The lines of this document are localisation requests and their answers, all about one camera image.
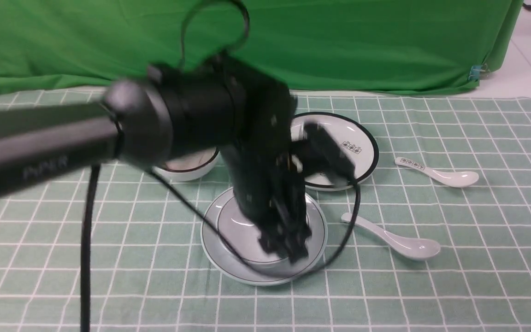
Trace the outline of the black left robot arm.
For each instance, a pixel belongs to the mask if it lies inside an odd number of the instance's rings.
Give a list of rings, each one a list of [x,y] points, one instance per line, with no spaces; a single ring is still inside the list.
[[[0,198],[108,160],[146,170],[216,148],[263,250],[296,262],[312,233],[289,160],[296,105],[282,81],[219,54],[187,73],[152,65],[97,102],[0,111]]]

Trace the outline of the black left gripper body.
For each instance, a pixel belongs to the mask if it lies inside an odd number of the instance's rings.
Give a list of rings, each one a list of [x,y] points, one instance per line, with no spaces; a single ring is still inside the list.
[[[304,179],[290,154],[297,98],[286,83],[231,55],[218,55],[210,65],[230,83],[234,99],[244,96],[232,142],[220,148],[238,207],[258,227],[263,250],[303,259],[312,231]]]

